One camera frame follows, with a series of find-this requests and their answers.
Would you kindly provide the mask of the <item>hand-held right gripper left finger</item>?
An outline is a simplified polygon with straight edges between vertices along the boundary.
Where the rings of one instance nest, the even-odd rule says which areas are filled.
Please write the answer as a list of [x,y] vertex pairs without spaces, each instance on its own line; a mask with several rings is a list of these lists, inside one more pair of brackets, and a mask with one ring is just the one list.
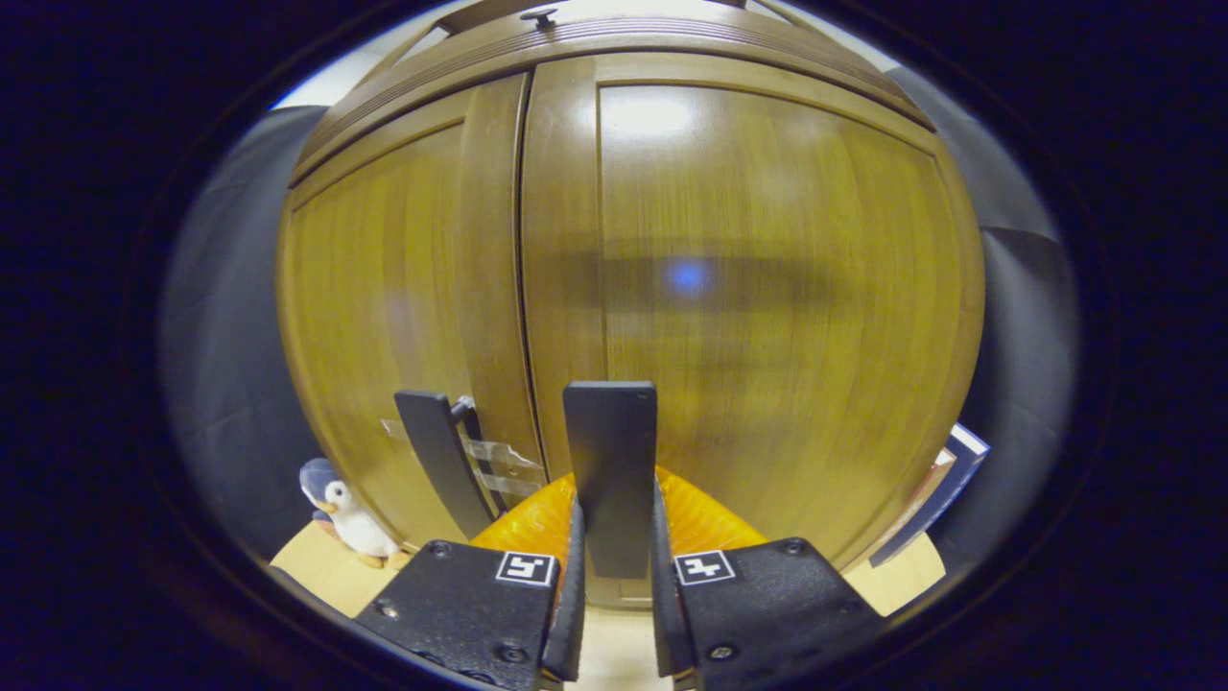
[[470,542],[426,542],[356,622],[438,690],[561,690],[578,677],[585,533],[576,480],[558,477]]

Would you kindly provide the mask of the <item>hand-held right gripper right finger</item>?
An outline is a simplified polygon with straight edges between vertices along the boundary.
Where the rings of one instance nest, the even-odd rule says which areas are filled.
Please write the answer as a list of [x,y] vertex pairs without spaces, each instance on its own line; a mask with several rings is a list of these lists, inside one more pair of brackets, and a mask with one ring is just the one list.
[[810,690],[885,619],[804,538],[768,539],[656,469],[650,590],[658,673],[675,690]]

